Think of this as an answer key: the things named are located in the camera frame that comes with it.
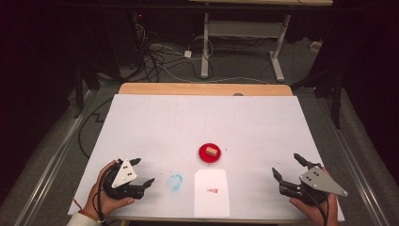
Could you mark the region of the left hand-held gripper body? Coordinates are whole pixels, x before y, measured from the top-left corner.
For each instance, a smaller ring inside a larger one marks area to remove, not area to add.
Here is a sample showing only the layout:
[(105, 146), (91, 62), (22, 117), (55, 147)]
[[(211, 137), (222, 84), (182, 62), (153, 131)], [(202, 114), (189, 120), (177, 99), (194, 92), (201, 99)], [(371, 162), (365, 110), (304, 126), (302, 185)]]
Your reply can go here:
[(140, 200), (144, 196), (143, 186), (133, 186), (131, 182), (136, 178), (134, 166), (129, 160), (119, 159), (105, 175), (103, 188), (108, 197), (121, 200), (131, 197)]

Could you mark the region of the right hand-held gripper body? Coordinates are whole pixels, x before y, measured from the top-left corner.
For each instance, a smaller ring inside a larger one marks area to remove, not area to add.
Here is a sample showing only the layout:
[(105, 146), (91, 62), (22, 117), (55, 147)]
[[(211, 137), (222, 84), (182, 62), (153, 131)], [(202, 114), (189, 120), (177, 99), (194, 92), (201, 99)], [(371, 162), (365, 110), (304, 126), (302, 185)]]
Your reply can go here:
[(328, 176), (321, 169), (320, 164), (305, 162), (302, 163), (302, 166), (307, 167), (308, 170), (299, 176), (299, 185), (287, 182), (279, 175), (279, 193), (281, 195), (299, 199), (311, 206), (326, 201), (330, 193), (342, 197), (348, 196), (348, 192)]

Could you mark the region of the round red ink pad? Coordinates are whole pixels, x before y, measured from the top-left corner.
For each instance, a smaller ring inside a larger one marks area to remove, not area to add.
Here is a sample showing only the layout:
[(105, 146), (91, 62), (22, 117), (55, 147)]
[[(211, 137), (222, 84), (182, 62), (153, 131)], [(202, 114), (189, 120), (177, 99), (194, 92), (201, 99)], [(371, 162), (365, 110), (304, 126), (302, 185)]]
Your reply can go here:
[[(211, 147), (211, 148), (217, 150), (216, 156), (211, 156), (206, 153), (206, 149), (208, 147)], [(220, 156), (221, 156), (221, 150), (214, 143), (205, 143), (199, 148), (199, 159), (206, 164), (214, 164), (215, 162), (217, 162), (219, 160)]]

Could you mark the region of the person's right hand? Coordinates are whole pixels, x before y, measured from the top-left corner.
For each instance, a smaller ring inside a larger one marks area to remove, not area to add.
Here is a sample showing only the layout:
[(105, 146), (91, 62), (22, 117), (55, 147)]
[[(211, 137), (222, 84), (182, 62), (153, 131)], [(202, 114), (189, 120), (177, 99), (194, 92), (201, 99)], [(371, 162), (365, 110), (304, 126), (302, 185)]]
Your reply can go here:
[(327, 215), (327, 223), (324, 222), (324, 218), (316, 206), (307, 205), (296, 198), (291, 198), (289, 202), (308, 218), (312, 226), (339, 226), (338, 204), (335, 194), (329, 194), (327, 201), (321, 204), (321, 208)]

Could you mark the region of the person's left hand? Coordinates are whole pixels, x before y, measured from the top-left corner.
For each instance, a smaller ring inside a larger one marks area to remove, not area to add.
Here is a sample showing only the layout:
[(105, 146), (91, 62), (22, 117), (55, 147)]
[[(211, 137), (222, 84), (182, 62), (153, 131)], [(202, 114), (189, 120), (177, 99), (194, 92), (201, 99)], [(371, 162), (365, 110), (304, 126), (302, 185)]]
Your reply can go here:
[(116, 164), (115, 160), (109, 162), (102, 170), (99, 172), (96, 183), (91, 188), (88, 201), (85, 204), (83, 211), (93, 218), (100, 219), (99, 213), (102, 212), (104, 217), (107, 217), (113, 211), (120, 209), (122, 207), (128, 206), (135, 202), (134, 198), (124, 198), (122, 200), (114, 200), (109, 198), (101, 189), (101, 178), (105, 172), (112, 166)]

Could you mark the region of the large white table mat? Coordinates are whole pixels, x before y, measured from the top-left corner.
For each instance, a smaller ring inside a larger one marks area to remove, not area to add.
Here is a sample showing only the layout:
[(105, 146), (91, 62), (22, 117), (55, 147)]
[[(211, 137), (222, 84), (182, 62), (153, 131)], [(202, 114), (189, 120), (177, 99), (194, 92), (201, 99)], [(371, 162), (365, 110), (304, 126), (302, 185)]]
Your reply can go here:
[[(200, 160), (199, 149), (214, 143), (221, 156)], [(279, 193), (275, 168), (298, 183), (305, 172), (299, 153), (318, 163), (320, 154), (295, 96), (126, 95), (114, 97), (75, 193), (87, 200), (97, 175), (110, 161), (141, 158), (136, 184), (155, 178), (144, 197), (113, 212), (113, 218), (298, 222), (304, 218)], [(194, 216), (195, 173), (225, 170), (230, 215)]]

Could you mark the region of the white paper sheet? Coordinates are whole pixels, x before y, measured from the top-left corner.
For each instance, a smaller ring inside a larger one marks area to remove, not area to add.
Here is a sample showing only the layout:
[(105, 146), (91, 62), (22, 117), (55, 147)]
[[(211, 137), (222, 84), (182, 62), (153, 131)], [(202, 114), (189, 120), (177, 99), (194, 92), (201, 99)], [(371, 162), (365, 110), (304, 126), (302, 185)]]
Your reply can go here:
[(225, 218), (230, 215), (227, 175), (224, 169), (199, 169), (195, 173), (194, 216)]

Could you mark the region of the black metal stand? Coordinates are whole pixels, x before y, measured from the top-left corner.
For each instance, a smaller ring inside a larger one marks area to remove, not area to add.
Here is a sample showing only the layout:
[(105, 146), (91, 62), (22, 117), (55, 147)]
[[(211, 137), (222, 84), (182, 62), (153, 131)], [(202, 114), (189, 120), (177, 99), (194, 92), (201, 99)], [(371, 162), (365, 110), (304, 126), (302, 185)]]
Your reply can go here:
[(83, 85), (86, 85), (89, 90), (98, 90), (100, 88), (100, 82), (93, 67), (83, 60), (77, 61), (74, 68), (74, 77), (76, 102), (74, 117), (77, 119), (84, 108)]
[(343, 75), (341, 71), (324, 69), (314, 75), (309, 75), (307, 78), (293, 83), (290, 86), (291, 90), (299, 88), (314, 88), (314, 95), (316, 98), (330, 98), (331, 119), (337, 129), (341, 128), (340, 125), (340, 109), (341, 109), (341, 96), (343, 87)]

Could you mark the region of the metal floor rail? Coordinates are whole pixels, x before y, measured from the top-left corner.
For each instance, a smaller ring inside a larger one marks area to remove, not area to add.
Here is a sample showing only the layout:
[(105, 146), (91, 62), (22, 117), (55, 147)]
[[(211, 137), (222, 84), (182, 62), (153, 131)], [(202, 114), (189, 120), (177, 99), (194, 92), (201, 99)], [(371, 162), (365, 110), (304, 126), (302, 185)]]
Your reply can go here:
[(327, 130), (337, 145), (325, 151), (322, 158), (333, 176), (349, 192), (339, 202), (345, 217), (344, 226), (393, 226), (387, 198), (393, 186), (391, 175), (375, 151), (364, 126), (349, 100), (344, 97), (339, 125), (331, 118), (330, 102), (319, 99), (317, 104), (327, 123)]
[(65, 137), (62, 139), (56, 152), (47, 164), (47, 167), (41, 175), (14, 226), (30, 226), (34, 221), (69, 151), (71, 140), (87, 114), (88, 107), (94, 100), (96, 94), (97, 90), (88, 90), (85, 94), (83, 99), (83, 109), (72, 118), (72, 122), (68, 127)]

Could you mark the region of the white metal desk frame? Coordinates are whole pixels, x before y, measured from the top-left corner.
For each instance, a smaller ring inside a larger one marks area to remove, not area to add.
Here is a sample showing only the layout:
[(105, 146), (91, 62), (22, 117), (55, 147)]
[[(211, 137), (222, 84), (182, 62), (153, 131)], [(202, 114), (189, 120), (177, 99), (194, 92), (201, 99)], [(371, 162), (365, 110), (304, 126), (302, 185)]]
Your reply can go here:
[[(199, 3), (201, 7), (216, 7), (217, 5), (226, 4), (228, 7), (239, 7), (244, 9), (249, 7), (330, 7), (332, 0), (190, 0)], [(279, 52), (288, 29), (291, 19), (291, 13), (285, 13), (283, 18), (278, 22), (250, 22), (235, 19), (211, 19), (210, 13), (204, 13), (203, 24), (203, 47), (201, 54), (200, 77), (209, 78), (211, 72), (210, 56), (214, 51), (214, 46), (210, 41), (211, 37), (238, 37), (238, 38), (261, 38), (276, 39), (276, 48), (268, 52), (274, 75), (278, 82), (285, 80), (281, 66), (279, 64)]]

